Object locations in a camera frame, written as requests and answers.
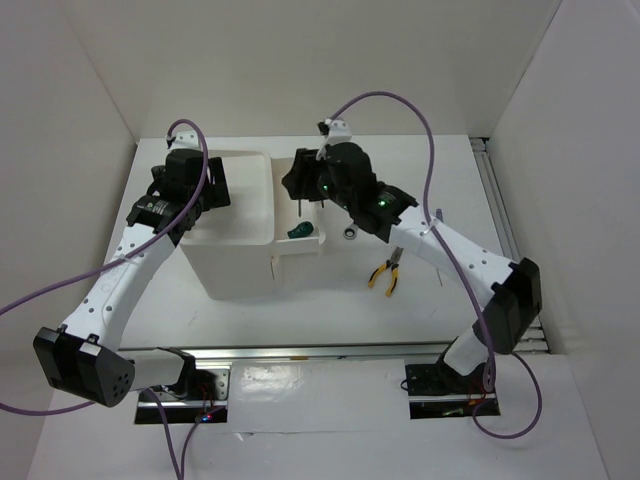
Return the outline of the green stubby screwdriver orange cap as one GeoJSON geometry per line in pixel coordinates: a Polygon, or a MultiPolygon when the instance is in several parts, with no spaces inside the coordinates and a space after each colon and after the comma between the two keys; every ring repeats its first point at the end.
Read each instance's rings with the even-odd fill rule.
{"type": "Polygon", "coordinates": [[[301,216],[301,193],[299,174],[294,170],[289,170],[282,178],[281,184],[287,192],[291,201],[297,205],[298,216],[301,216]]]}

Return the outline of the white top drawer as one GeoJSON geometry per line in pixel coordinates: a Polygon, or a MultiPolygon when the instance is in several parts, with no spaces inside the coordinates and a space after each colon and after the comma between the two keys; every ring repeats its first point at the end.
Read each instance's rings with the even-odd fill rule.
{"type": "Polygon", "coordinates": [[[321,205],[306,200],[291,200],[282,184],[293,164],[292,158],[272,158],[274,193],[274,256],[319,254],[326,232],[321,205]]]}

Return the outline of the green stubby screwdriver plain cap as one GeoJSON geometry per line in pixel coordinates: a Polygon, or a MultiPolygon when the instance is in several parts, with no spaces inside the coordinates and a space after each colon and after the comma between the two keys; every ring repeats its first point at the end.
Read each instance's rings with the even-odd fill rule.
{"type": "Polygon", "coordinates": [[[308,238],[314,233],[315,227],[310,221],[303,221],[287,232],[290,240],[308,238]]]}

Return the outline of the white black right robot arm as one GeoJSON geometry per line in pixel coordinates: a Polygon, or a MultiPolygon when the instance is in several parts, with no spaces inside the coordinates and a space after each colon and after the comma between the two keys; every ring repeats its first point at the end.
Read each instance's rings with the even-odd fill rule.
{"type": "Polygon", "coordinates": [[[478,368],[484,388],[495,384],[495,357],[513,352],[542,309],[539,266],[477,245],[430,216],[403,190],[377,179],[369,156],[353,142],[321,148],[319,194],[345,210],[363,232],[428,262],[467,292],[477,315],[439,359],[436,379],[460,391],[478,368]]]}

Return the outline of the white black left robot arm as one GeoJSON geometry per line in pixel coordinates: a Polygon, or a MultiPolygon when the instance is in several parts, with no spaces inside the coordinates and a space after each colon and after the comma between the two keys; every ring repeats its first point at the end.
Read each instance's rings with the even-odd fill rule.
{"type": "Polygon", "coordinates": [[[33,347],[49,385],[106,406],[132,391],[163,387],[189,397],[205,377],[186,351],[159,346],[122,352],[125,328],[162,264],[181,250],[214,301],[277,293],[284,257],[316,252],[323,237],[286,236],[293,206],[282,186],[288,158],[264,150],[177,146],[152,170],[117,249],[80,305],[33,347]]]}

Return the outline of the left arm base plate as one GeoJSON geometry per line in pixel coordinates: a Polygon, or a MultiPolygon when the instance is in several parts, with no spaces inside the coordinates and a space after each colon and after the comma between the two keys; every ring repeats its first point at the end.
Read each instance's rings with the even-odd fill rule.
{"type": "Polygon", "coordinates": [[[201,419],[204,424],[228,420],[232,363],[197,359],[193,370],[177,386],[154,386],[169,425],[187,425],[201,419]]]}

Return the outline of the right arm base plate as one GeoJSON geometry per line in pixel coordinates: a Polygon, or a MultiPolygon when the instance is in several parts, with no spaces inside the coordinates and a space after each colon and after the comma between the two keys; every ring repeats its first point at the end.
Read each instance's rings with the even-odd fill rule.
{"type": "Polygon", "coordinates": [[[496,395],[483,385],[484,364],[462,377],[446,365],[407,364],[400,388],[409,398],[412,420],[499,416],[496,395]]]}

